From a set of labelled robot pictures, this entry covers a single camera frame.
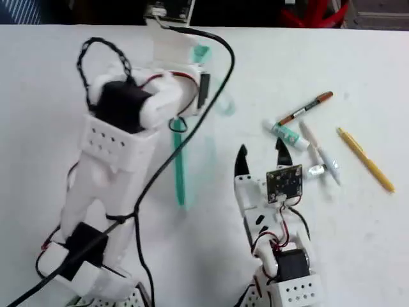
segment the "orange marker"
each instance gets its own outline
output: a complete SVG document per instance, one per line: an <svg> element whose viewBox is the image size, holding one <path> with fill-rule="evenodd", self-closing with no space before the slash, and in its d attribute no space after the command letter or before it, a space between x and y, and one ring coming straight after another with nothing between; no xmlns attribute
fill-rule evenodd
<svg viewBox="0 0 409 307"><path fill-rule="evenodd" d="M279 121L279 125L285 125L286 123L292 121L294 118L300 116L301 114L304 114L305 112L307 112L308 110L312 109L313 107L317 106L318 104L323 103L324 101L328 100L329 98L331 98L334 95L334 93L332 93L331 91L328 91L324 94L321 94L320 96L318 96L317 98L315 98L312 102L310 102L308 105L306 105L305 107L302 107L301 109L298 109L297 111L295 111L293 114L288 115L287 117L285 117L284 119L282 119L281 121Z"/></svg>

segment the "yellow pen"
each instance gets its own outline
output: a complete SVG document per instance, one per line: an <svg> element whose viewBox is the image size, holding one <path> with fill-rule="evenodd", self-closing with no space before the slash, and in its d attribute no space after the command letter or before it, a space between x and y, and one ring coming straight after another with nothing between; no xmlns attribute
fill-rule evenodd
<svg viewBox="0 0 409 307"><path fill-rule="evenodd" d="M345 141L346 144L355 152L355 155L365 164L365 166L370 170L372 175L381 183L381 185L389 192L395 192L394 185L386 178L386 176L381 172L381 170L376 166L376 164L366 156L362 147L353 139L351 134L347 133L341 128L337 129L339 136Z"/></svg>

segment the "perforated plastic plate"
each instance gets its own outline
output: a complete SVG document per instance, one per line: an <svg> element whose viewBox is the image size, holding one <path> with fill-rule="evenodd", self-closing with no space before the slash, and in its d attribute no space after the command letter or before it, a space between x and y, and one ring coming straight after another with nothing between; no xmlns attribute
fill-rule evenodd
<svg viewBox="0 0 409 307"><path fill-rule="evenodd" d="M134 293L125 301L120 303L113 303L104 301L103 299L82 298L77 304L68 305L67 307L149 307L144 304L141 291L135 288Z"/></svg>

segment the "white marker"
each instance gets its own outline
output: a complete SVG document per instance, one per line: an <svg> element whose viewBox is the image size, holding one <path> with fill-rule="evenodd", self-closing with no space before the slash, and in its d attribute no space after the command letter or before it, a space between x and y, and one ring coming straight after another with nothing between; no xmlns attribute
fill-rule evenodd
<svg viewBox="0 0 409 307"><path fill-rule="evenodd" d="M317 140L313 136L311 130L307 127L307 125L304 123L304 121L300 121L300 128L302 132L304 133L305 138L310 142L310 144L316 149L316 151L319 153L322 161L324 162L325 166L327 167L328 171L334 178L334 180L337 182L338 185L341 185L341 180L339 179L339 172L338 172L338 163L334 159L331 159L327 153L322 149L320 146L318 146Z"/></svg>

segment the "marker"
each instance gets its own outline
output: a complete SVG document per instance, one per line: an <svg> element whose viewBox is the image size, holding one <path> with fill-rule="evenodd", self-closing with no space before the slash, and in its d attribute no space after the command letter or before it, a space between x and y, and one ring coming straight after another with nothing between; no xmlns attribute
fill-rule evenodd
<svg viewBox="0 0 409 307"><path fill-rule="evenodd" d="M306 139L286 126L279 126L278 123L274 123L271 120L263 120L263 127L298 150L305 150L309 146L309 142Z"/></svg>
<svg viewBox="0 0 409 307"><path fill-rule="evenodd" d="M302 132L304 133L305 138L311 143L311 145L319 153L322 161L324 161L325 166L327 167L328 171L330 172L334 180L337 182L338 185L341 185L341 180L339 179L337 161L335 161L334 159L331 159L327 155L326 151L324 151L324 149L322 149L322 147L318 145L318 142L313 136L313 133L311 132L311 130L309 130L309 128L303 121L300 122L300 128Z"/></svg>
<svg viewBox="0 0 409 307"><path fill-rule="evenodd" d="M304 114L308 110L312 109L313 107L317 106L318 104L322 104L324 101L328 100L334 95L331 91L328 91L324 94L321 94L317 98L315 98L312 102L310 102L308 105L305 107L302 107L301 109L298 109L295 111L293 114L288 115L287 117L283 118L281 121L279 121L279 125L285 125L286 123L292 121L294 118L299 117L301 114Z"/></svg>
<svg viewBox="0 0 409 307"><path fill-rule="evenodd" d="M358 158L362 161L362 163L365 164L365 166L372 173L372 175L374 175L374 177L378 179L379 183L381 183L381 185L386 190L394 193L395 192L394 185L388 180L388 178L386 178L386 176L381 172L379 167L376 166L376 164L370 158L367 157L362 147L353 139L351 134L347 133L341 128L338 128L337 132L341 139L343 139L344 142L348 144L348 146L352 149L355 155L357 155Z"/></svg>

